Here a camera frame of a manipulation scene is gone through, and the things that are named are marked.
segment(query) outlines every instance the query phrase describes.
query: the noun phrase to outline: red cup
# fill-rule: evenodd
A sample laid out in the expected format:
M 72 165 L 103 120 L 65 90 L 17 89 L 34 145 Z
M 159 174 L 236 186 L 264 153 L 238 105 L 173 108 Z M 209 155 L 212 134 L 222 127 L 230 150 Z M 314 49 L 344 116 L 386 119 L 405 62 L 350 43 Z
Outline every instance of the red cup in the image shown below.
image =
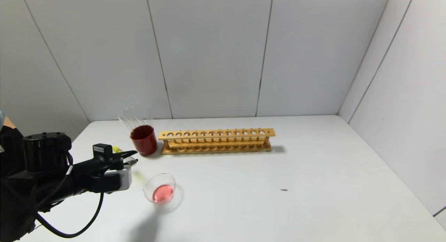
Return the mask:
M 155 131 L 152 126 L 139 126 L 135 128 L 130 134 L 130 138 L 141 156 L 152 154 L 158 147 Z

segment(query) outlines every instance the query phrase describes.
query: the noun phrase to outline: white table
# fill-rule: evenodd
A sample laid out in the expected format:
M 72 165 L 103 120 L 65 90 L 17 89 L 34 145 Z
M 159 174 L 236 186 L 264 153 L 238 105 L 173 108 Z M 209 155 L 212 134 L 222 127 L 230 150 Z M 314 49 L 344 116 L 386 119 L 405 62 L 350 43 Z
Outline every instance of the white table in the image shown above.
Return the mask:
M 127 191 L 105 195 L 95 223 L 71 241 L 272 242 L 446 241 L 446 232 L 395 173 L 341 118 L 289 116 L 154 120 L 156 132 L 185 129 L 274 128 L 270 153 L 151 158 L 135 155 L 145 178 L 172 174 L 181 204 L 158 213 L 134 178 Z M 91 123 L 74 141 L 75 162 L 92 145 L 132 150 L 118 121 Z M 92 217 L 99 194 L 67 199 L 44 215 L 65 233 Z M 44 227 L 21 241 L 63 241 Z

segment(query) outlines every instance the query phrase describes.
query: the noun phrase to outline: black motor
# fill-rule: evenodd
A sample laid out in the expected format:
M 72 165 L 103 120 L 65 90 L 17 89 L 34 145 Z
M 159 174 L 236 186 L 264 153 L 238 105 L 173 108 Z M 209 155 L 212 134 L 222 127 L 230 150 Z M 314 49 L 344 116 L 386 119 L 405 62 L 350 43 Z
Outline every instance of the black motor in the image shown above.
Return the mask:
M 35 228 L 36 219 L 59 236 L 78 236 L 96 218 L 103 193 L 125 190 L 130 186 L 130 166 L 124 163 L 124 158 L 136 151 L 113 153 L 111 145 L 97 144 L 93 146 L 92 159 L 73 164 L 69 153 L 71 139 L 61 132 L 27 136 L 21 143 L 17 143 L 17 138 L 2 137 L 1 145 L 5 151 L 15 150 L 1 155 L 2 242 L 18 240 L 31 232 Z M 23 152 L 17 152 L 17 147 L 23 147 Z M 65 198 L 85 191 L 100 192 L 101 197 L 96 214 L 79 233 L 59 232 L 38 214 L 49 212 Z

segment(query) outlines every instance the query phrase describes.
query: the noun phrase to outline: white wall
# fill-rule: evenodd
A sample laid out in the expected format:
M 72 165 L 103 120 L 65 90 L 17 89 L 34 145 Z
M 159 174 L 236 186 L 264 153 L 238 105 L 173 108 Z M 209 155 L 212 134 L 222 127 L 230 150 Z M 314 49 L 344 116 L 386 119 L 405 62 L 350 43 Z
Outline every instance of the white wall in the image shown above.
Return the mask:
M 255 116 L 271 0 L 149 0 L 174 118 Z
M 442 211 L 435 217 L 435 219 L 440 223 L 441 226 L 446 230 L 446 210 Z
M 116 119 L 132 104 L 153 105 L 155 118 L 336 113 L 386 3 L 25 1 L 26 19 L 2 6 L 0 75 L 2 108 L 26 133 L 49 126 L 78 133 L 84 124 L 75 120 Z M 23 25 L 9 25 L 15 21 Z M 11 55 L 45 69 L 14 65 Z M 42 77 L 28 78 L 35 74 Z M 47 93 L 56 88 L 66 94 Z
M 387 49 L 392 42 L 398 26 L 403 20 L 403 16 L 411 0 L 389 0 L 386 9 L 379 21 L 373 39 L 367 49 L 367 53 L 361 63 L 355 80 L 345 98 L 339 115 L 349 122 L 360 104 L 373 76 L 376 74 Z
M 23 0 L 0 0 L 0 107 L 24 135 L 89 123 Z
M 26 0 L 90 121 L 150 104 L 172 118 L 146 0 Z
M 387 0 L 273 0 L 258 116 L 337 114 Z
M 445 21 L 446 0 L 412 1 L 350 121 L 431 213 L 446 205 Z

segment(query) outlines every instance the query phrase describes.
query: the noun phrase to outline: wooden test tube rack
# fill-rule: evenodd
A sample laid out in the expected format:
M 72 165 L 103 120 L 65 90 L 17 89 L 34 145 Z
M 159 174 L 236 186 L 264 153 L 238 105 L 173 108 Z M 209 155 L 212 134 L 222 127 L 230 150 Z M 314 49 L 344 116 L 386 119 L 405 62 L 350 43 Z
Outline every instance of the wooden test tube rack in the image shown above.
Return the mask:
M 271 151 L 274 129 L 215 129 L 161 131 L 163 155 Z

